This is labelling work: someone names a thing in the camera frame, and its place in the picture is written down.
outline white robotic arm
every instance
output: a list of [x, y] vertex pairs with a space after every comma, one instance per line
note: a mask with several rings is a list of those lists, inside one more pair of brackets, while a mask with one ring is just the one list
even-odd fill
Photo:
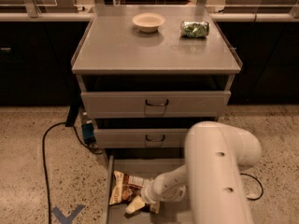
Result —
[[262, 157], [257, 138], [242, 129], [205, 121], [190, 128], [186, 164], [150, 181], [142, 190], [146, 203], [191, 200], [194, 224], [253, 224], [239, 172]]

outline bowl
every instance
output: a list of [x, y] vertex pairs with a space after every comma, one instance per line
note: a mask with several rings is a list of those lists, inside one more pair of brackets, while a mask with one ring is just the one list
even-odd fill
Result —
[[165, 22], [165, 18], [157, 13], [141, 13], [133, 17], [133, 24], [144, 33], [154, 33]]

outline speckled floor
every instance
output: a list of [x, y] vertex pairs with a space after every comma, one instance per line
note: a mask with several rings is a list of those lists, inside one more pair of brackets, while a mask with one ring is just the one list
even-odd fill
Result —
[[[0, 107], [1, 223], [47, 223], [42, 137], [67, 113], [68, 107]], [[263, 197], [249, 202], [255, 223], [298, 224], [299, 105], [230, 105], [219, 122], [246, 129], [262, 143], [261, 162], [246, 172], [264, 187]], [[60, 125], [46, 137], [46, 160], [52, 223], [101, 223], [107, 178], [102, 157]], [[249, 191], [258, 194], [254, 188]]]

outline closed drawer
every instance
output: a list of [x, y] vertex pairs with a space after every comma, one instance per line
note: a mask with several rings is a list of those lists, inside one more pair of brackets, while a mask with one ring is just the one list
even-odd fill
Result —
[[109, 205], [109, 199], [115, 185], [114, 171], [143, 178], [155, 178], [157, 175], [179, 168], [185, 161], [183, 159], [126, 159], [118, 160], [110, 156], [107, 171], [107, 192], [104, 199], [102, 223], [104, 224], [132, 224], [132, 223], [168, 223], [193, 224], [192, 211], [188, 188], [185, 198], [181, 202], [160, 202], [160, 213], [152, 214], [137, 212], [132, 216], [125, 215], [127, 204]]
[[89, 118], [218, 117], [229, 91], [83, 92]]
[[94, 129], [100, 148], [183, 147], [187, 129]]

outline black cable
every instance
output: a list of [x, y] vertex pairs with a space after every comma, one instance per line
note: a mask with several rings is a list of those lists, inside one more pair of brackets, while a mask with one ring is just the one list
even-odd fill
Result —
[[246, 175], [246, 176], [249, 176], [249, 177], [253, 178], [261, 187], [261, 194], [260, 194], [259, 197], [257, 197], [257, 198], [247, 198], [247, 199], [250, 200], [250, 201], [257, 201], [257, 200], [261, 199], [263, 197], [263, 185], [259, 181], [259, 179], [254, 177], [253, 175], [248, 175], [248, 174], [241, 174], [241, 175]]
[[[48, 171], [47, 171], [47, 164], [46, 164], [46, 151], [45, 151], [45, 140], [46, 140], [46, 136], [48, 134], [48, 132], [53, 129], [54, 127], [56, 126], [59, 126], [59, 125], [66, 125], [66, 122], [60, 122], [60, 123], [56, 123], [52, 126], [50, 126], [46, 132], [44, 133], [44, 136], [43, 136], [43, 142], [42, 142], [42, 152], [43, 152], [43, 168], [44, 168], [44, 173], [45, 173], [45, 182], [46, 182], [46, 192], [47, 192], [47, 202], [48, 202], [48, 223], [50, 224], [51, 223], [51, 204], [50, 204], [50, 186], [49, 186], [49, 180], [48, 180]], [[102, 154], [102, 151], [101, 152], [97, 152], [97, 150], [99, 148], [92, 148], [92, 147], [89, 147], [89, 145], [85, 145], [79, 138], [78, 136], [78, 132], [77, 132], [77, 129], [75, 126], [72, 126], [74, 128], [74, 131], [75, 131], [75, 134], [76, 134], [76, 137], [77, 139], [79, 140], [79, 142], [84, 146], [86, 147], [89, 151], [91, 151], [91, 153], [95, 154], [95, 155], [100, 155]]]

